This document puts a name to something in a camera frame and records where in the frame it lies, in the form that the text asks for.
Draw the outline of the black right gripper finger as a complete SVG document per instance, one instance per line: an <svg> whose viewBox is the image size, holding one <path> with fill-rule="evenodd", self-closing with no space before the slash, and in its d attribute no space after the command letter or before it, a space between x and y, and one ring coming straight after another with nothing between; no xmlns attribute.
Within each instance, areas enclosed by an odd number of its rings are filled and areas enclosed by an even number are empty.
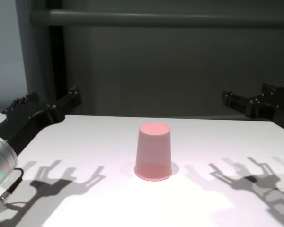
<svg viewBox="0 0 284 227"><path fill-rule="evenodd" d="M284 106L284 86L262 84L261 100L273 106Z"/></svg>
<svg viewBox="0 0 284 227"><path fill-rule="evenodd" d="M245 113L249 100L245 97L236 95L230 91L222 91L222 103L225 107Z"/></svg>

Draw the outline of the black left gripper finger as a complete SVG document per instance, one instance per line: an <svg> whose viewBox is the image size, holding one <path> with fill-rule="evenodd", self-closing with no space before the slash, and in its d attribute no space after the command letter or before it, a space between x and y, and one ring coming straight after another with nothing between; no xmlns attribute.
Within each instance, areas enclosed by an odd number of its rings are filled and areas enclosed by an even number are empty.
<svg viewBox="0 0 284 227"><path fill-rule="evenodd" d="M31 117L38 109L39 96L33 91L23 97L15 98L1 113L6 116L7 121L19 121Z"/></svg>
<svg viewBox="0 0 284 227"><path fill-rule="evenodd" d="M82 98L79 86L74 85L70 88L67 95L53 104L52 113L55 118L65 118L68 113L81 104Z"/></svg>

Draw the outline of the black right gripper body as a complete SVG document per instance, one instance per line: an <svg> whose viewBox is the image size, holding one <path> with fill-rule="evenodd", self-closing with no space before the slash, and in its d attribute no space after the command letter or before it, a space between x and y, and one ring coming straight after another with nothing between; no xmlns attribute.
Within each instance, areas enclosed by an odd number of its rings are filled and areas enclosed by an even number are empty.
<svg viewBox="0 0 284 227"><path fill-rule="evenodd" d="M245 115L266 119L284 129L284 94L260 94L247 101Z"/></svg>

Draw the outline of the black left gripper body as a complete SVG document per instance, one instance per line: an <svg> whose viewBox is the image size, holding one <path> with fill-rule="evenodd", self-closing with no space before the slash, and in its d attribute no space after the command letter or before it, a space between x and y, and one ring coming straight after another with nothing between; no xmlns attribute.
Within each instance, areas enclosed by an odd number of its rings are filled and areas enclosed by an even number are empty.
<svg viewBox="0 0 284 227"><path fill-rule="evenodd" d="M0 123L0 138L7 142L19 155L34 137L44 128L61 123L66 116L58 106L44 108L10 107L2 111L6 119Z"/></svg>

